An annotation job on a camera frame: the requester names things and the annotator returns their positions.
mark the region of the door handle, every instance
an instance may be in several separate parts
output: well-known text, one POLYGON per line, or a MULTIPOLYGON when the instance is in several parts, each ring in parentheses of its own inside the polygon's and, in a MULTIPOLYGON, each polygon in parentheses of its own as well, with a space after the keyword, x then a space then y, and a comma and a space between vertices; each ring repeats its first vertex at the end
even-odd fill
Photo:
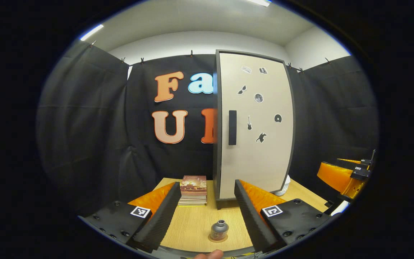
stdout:
POLYGON ((228 145, 234 146, 236 144, 236 137, 237 137, 237 111, 230 110, 229 114, 229 137, 228 137, 228 145))

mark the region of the wooden table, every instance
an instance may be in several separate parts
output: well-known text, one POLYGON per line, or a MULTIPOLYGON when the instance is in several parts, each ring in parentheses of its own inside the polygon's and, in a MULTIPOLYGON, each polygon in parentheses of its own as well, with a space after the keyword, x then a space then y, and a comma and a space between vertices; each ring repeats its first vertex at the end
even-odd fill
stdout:
MULTIPOLYGON (((155 189, 181 179, 163 178, 155 189)), ((324 212, 326 201, 315 193, 291 180, 286 193, 280 198, 293 200, 299 198, 314 208, 324 212)), ((252 246, 245 223, 236 200, 222 201, 217 210, 213 181, 207 181, 207 205, 202 207, 177 207, 161 246, 192 252, 212 252, 215 249, 230 251, 252 246), (221 243, 209 241, 212 224, 223 219, 230 226, 228 239, 221 243)))

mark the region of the black curtain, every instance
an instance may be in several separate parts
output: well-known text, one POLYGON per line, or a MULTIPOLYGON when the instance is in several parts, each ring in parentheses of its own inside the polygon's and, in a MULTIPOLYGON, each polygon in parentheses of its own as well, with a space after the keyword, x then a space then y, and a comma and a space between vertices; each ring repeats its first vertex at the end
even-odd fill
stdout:
POLYGON ((77 41, 45 82, 37 112, 44 170, 59 195, 87 216, 119 198, 128 65, 77 41))
POLYGON ((125 118, 132 156, 125 163, 134 169, 140 184, 133 187, 134 193, 143 195, 164 178, 181 179, 184 175, 206 175, 212 180, 213 144, 201 142, 205 132, 205 118, 202 110, 213 108, 213 94, 189 92, 191 76, 197 73, 212 75, 215 55, 200 54, 190 57, 173 56, 133 64, 128 80, 125 102, 125 118), (158 90, 157 76, 182 72, 183 79, 178 80, 178 89, 170 90, 173 99, 155 102, 158 90), (176 144, 159 141, 155 135, 155 123, 151 114, 154 111, 168 112, 166 132, 176 132, 175 118, 172 112, 186 110, 184 118, 184 138, 176 144))
POLYGON ((337 193, 317 177, 322 161, 370 159, 378 145, 378 110, 370 83, 352 56, 303 72, 289 69, 296 133, 289 175, 325 200, 337 193))

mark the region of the white cabinet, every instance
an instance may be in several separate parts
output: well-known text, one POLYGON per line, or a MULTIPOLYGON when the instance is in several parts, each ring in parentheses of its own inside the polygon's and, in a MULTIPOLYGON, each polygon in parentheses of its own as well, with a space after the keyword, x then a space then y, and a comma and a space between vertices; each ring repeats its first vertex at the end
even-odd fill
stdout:
POLYGON ((285 63, 236 51, 216 55, 215 198, 235 199, 235 179, 278 191, 289 171, 295 128, 285 63))

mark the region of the ceiling light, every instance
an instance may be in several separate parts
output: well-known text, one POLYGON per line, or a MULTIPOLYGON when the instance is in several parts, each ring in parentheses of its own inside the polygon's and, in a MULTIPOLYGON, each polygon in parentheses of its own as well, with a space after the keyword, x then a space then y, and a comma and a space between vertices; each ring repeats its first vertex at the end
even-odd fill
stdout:
POLYGON ((266 6, 266 7, 268 7, 268 5, 271 3, 271 1, 269 0, 247 0, 247 1, 253 2, 258 5, 266 6))
POLYGON ((99 25, 93 28, 92 31, 89 31, 86 35, 82 36, 81 40, 85 41, 87 38, 89 38, 92 34, 96 33, 101 28, 103 28, 103 25, 99 25))

